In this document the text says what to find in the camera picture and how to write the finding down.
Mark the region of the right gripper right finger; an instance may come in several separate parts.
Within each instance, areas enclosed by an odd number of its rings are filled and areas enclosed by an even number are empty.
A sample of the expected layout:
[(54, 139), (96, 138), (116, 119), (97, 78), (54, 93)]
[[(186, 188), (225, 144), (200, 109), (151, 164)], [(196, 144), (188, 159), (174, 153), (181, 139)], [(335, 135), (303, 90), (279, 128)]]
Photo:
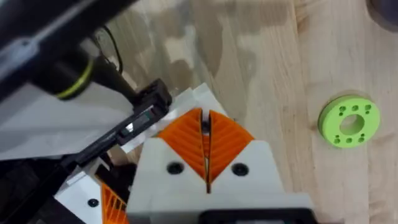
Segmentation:
[(268, 142), (255, 139), (229, 117), (209, 113), (208, 183), (212, 194), (282, 193)]

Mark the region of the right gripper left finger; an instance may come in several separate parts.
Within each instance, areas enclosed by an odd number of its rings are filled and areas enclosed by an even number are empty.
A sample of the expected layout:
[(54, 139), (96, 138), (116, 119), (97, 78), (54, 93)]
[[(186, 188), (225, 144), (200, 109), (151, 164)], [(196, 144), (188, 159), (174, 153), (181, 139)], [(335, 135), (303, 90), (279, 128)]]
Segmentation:
[(129, 215), (148, 215), (154, 205), (206, 192), (202, 109), (194, 108), (144, 142), (127, 203)]

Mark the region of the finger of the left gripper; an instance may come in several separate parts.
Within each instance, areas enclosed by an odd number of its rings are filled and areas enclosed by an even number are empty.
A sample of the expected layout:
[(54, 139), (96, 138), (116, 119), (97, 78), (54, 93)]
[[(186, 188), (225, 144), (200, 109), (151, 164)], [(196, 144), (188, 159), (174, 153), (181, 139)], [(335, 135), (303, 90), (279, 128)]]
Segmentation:
[(194, 108), (202, 109), (202, 120), (208, 119), (209, 110), (214, 110), (223, 115), (227, 115), (226, 111), (216, 99), (207, 84), (202, 83), (195, 89), (187, 88), (181, 94), (174, 97), (173, 102), (170, 105), (169, 112), (162, 119), (153, 124), (143, 133), (140, 133), (135, 138), (121, 145), (121, 149), (125, 153), (129, 153), (137, 146), (141, 145), (146, 139), (154, 137), (164, 130), (170, 123)]

